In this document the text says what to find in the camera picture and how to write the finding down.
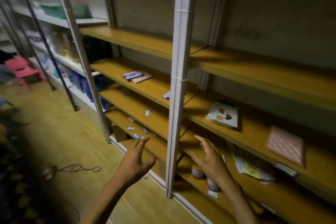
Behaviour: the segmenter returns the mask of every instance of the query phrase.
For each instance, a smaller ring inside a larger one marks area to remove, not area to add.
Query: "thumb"
[[[190,153],[190,156],[192,158],[192,160],[200,167],[203,166],[203,160],[199,158],[199,156],[197,156],[196,153],[194,153],[193,151]]]
[[[155,165],[155,157],[152,157],[149,161],[142,164],[141,169],[148,172]]]

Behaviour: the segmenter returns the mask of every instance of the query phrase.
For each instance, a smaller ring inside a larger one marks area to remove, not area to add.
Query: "pink quilted notebook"
[[[303,139],[273,126],[267,149],[303,167]]]

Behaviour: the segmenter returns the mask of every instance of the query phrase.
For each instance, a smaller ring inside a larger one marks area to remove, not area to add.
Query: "person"
[[[239,184],[233,179],[216,147],[203,137],[195,136],[195,138],[204,147],[206,157],[202,160],[192,153],[191,158],[202,168],[209,179],[219,185],[233,207],[237,223],[259,223]],[[154,157],[146,163],[141,161],[142,151],[148,140],[149,138],[136,140],[130,146],[112,179],[104,185],[94,205],[80,222],[81,224],[105,224],[125,191],[155,165]]]
[[[16,81],[16,77],[4,63],[15,55],[16,53],[7,53],[0,50],[0,83],[6,86],[12,85]]]

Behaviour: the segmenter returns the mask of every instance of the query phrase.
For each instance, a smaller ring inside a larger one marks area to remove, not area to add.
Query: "hand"
[[[141,161],[142,151],[148,140],[149,137],[136,140],[129,147],[112,178],[125,189],[138,182],[155,165],[155,157],[146,163]]]
[[[202,160],[199,156],[197,156],[197,154],[192,152],[191,158],[202,169],[205,175],[220,186],[223,183],[233,181],[231,173],[218,149],[206,138],[196,135],[194,137],[201,142],[201,145],[204,147],[206,157],[205,160]]]

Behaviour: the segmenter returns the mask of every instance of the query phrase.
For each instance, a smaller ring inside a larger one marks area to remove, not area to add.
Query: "pink item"
[[[27,60],[21,56],[15,56],[13,59],[5,61],[5,65],[13,72],[16,78],[19,79],[20,84],[29,87],[24,80],[25,77],[39,74],[42,79],[44,75],[40,71],[33,69],[29,66]]]
[[[303,139],[273,126],[268,141],[268,150],[303,167]]]

